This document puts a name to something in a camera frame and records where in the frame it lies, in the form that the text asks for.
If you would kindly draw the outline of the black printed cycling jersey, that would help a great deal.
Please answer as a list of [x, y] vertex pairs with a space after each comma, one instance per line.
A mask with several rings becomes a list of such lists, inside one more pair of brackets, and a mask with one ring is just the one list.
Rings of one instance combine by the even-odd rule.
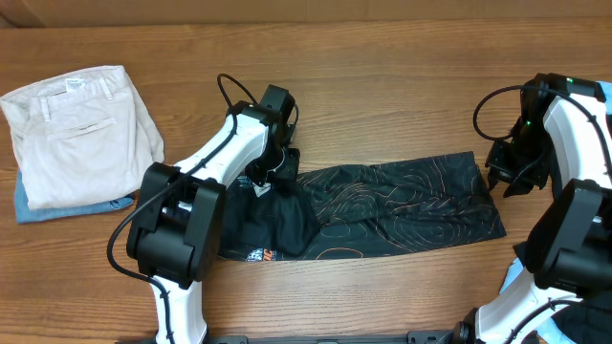
[[241, 176], [228, 190], [220, 257], [360, 259], [504, 237], [471, 152], [306, 172], [269, 188]]

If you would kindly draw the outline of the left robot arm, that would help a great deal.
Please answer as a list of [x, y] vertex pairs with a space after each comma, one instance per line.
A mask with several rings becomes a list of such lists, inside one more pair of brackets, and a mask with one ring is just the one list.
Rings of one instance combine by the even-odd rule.
[[144, 173], [127, 255], [154, 292], [159, 328], [154, 343], [205, 343], [202, 281], [218, 252], [228, 187], [240, 174], [265, 187], [297, 174], [289, 143], [297, 106], [288, 90], [270, 85], [255, 103], [239, 101], [221, 130], [189, 158], [153, 163]]

